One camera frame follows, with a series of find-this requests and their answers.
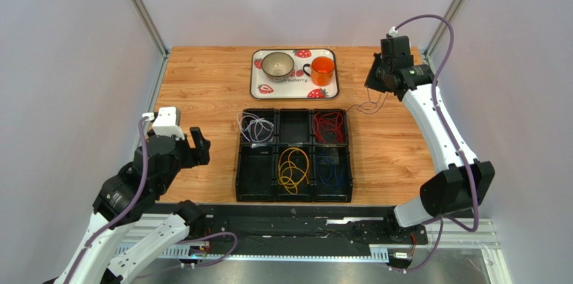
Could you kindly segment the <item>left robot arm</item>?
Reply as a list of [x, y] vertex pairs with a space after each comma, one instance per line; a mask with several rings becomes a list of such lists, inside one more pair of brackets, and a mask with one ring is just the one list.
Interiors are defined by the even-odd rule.
[[205, 213], [192, 201], [181, 201], [150, 234], [115, 255], [128, 232], [143, 214], [150, 213], [181, 170], [210, 162], [211, 142], [198, 127], [190, 128], [190, 135], [181, 139], [160, 135], [157, 129], [143, 138], [133, 160], [103, 183], [79, 247], [51, 283], [130, 283], [167, 248], [205, 235]]

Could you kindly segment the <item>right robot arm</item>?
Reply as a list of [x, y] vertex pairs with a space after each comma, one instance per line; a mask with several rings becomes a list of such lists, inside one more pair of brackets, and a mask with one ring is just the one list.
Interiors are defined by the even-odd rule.
[[468, 209], [477, 217], [495, 169], [463, 140], [445, 108], [434, 73], [428, 65], [415, 65], [407, 36], [381, 40], [381, 52], [374, 55], [365, 87], [393, 93], [408, 109], [430, 150], [435, 172], [417, 197], [388, 212], [388, 238], [409, 238], [423, 223]]

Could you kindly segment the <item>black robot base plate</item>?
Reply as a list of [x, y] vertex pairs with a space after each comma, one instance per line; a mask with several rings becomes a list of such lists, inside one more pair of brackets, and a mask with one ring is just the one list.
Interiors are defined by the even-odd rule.
[[368, 256], [380, 244], [409, 251], [429, 243], [422, 226], [391, 234], [389, 207], [349, 205], [201, 204], [204, 219], [188, 239], [222, 235], [207, 242], [209, 252], [232, 255], [351, 257]]

